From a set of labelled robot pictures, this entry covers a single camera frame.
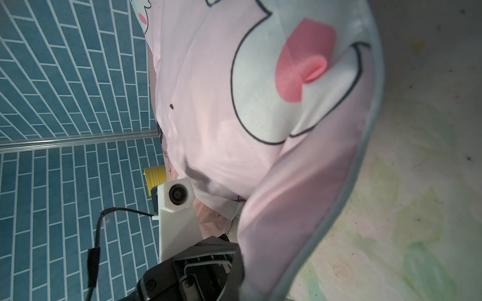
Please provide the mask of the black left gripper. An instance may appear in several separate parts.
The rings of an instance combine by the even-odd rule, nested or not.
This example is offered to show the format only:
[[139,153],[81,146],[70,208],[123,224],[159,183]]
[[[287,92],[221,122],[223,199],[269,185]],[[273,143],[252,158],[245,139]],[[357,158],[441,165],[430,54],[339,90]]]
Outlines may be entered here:
[[242,254],[226,236],[210,237],[150,268],[124,300],[239,300]]

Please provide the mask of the light pink cartoon pillow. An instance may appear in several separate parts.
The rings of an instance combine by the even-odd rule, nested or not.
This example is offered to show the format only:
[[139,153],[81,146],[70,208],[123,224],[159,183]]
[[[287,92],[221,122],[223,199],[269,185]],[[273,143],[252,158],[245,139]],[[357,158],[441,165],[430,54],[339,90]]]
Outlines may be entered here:
[[165,158],[282,300],[348,200],[384,87],[368,1],[133,1]]

